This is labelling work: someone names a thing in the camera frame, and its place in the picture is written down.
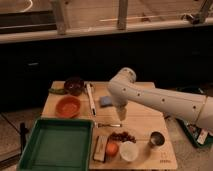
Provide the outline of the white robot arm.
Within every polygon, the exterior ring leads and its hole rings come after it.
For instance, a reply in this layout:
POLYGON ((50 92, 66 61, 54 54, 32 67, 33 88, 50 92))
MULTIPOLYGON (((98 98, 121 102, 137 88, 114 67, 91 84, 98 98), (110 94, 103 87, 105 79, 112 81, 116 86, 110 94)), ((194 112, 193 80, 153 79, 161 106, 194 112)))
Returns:
POLYGON ((135 72, 131 68, 124 67, 108 82, 112 104, 121 120, 125 119, 127 103, 133 101, 213 133, 213 97, 144 88, 136 85, 135 81, 135 72))

